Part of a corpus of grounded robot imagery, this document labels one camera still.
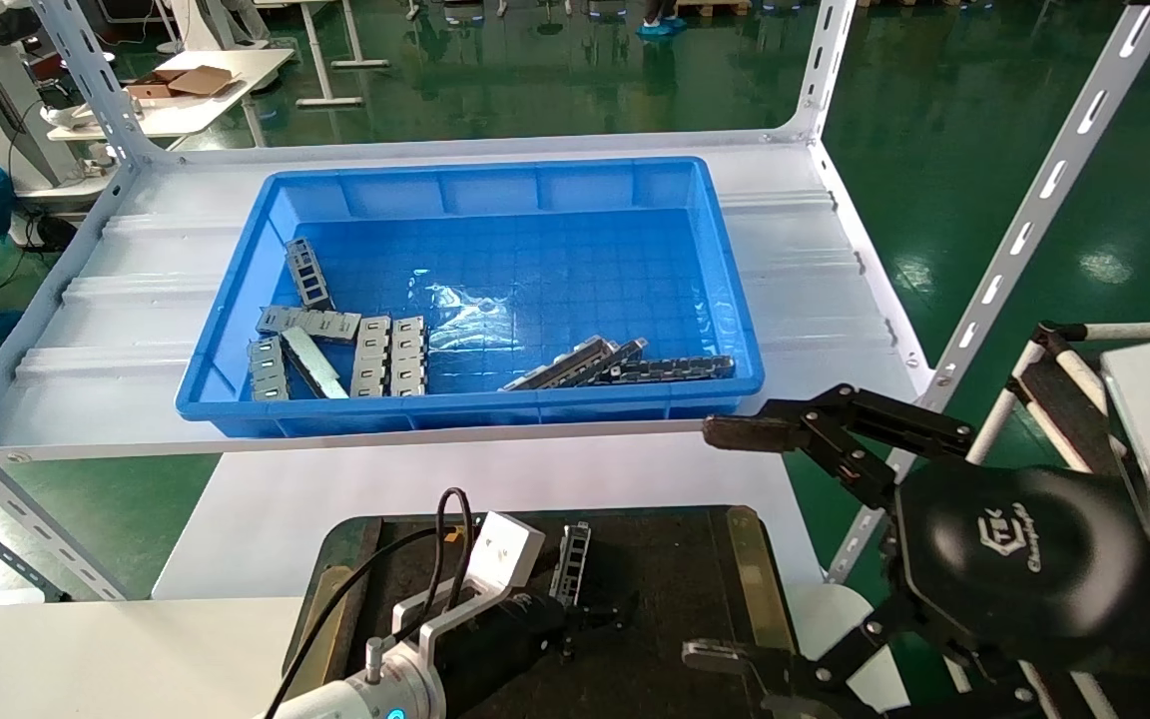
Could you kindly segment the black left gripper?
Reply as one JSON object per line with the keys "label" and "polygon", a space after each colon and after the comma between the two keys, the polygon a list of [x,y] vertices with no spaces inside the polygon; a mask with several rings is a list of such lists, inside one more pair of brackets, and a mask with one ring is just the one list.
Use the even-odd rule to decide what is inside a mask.
{"label": "black left gripper", "polygon": [[[529,672],[557,642],[561,660],[601,647],[624,632],[636,609],[636,595],[570,609],[538,592],[515,592],[498,602],[435,642],[444,714],[462,716],[482,704]],[[578,627],[566,632],[566,624]]]}

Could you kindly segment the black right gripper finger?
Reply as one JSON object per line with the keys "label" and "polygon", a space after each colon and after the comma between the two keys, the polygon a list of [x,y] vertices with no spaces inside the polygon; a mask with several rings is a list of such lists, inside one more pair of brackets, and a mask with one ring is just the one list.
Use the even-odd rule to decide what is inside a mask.
{"label": "black right gripper finger", "polygon": [[967,456],[975,428],[894,397],[837,385],[807,400],[767,400],[753,415],[710,415],[703,437],[722,450],[802,451],[867,508],[887,510],[894,505],[894,468],[862,438],[912,456]]}
{"label": "black right gripper finger", "polygon": [[752,643],[690,640],[683,663],[691,670],[752,679],[761,706],[775,718],[1034,718],[1035,691],[1023,681],[1000,681],[954,693],[936,704],[879,711],[850,689],[849,679],[900,633],[922,628],[913,601],[890,597],[844,634],[821,659]]}

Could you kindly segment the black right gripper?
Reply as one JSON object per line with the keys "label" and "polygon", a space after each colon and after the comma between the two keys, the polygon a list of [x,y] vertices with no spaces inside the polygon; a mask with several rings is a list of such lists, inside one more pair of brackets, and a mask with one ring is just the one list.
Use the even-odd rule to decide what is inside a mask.
{"label": "black right gripper", "polygon": [[996,693],[954,718],[1036,718],[1022,665],[1135,678],[1150,716],[1149,479],[930,462],[895,488],[894,531],[927,636]]}

